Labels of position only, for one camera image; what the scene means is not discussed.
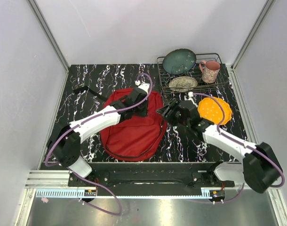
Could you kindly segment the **red student backpack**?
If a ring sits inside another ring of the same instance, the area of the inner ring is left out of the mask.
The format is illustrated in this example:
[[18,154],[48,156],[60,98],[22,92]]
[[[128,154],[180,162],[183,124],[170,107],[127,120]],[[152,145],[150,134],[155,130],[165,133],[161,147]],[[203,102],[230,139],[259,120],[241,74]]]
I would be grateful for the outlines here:
[[[132,88],[114,91],[105,101],[102,109],[111,102],[121,100]],[[164,137],[167,123],[156,113],[163,107],[160,94],[151,91],[148,96],[148,116],[133,116],[120,124],[98,132],[105,151],[113,158],[122,161],[143,161],[153,156]]]

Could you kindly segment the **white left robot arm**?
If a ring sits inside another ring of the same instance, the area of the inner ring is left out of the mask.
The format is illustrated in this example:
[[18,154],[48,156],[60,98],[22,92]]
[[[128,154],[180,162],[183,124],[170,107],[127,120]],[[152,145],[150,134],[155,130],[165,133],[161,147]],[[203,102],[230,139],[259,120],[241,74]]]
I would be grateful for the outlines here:
[[52,132],[49,138],[45,165],[51,155],[58,163],[78,175],[78,181],[84,186],[93,184],[95,178],[92,168],[80,155],[80,145],[92,135],[110,126],[120,124],[133,116],[147,116],[148,96],[151,94],[150,85],[143,83],[121,100],[111,102],[86,118],[72,121]]

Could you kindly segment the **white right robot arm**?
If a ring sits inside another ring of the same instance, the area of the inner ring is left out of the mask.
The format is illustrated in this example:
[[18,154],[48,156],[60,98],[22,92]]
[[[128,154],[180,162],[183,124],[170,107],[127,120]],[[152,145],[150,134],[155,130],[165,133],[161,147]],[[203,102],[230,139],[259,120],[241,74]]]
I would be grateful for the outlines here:
[[202,118],[190,100],[173,99],[156,112],[169,124],[182,125],[193,136],[235,157],[237,162],[217,163],[208,170],[206,177],[209,185],[215,187],[223,181],[233,181],[248,185],[260,194],[269,187],[284,185],[282,167],[267,143],[251,143],[220,130],[218,125]]

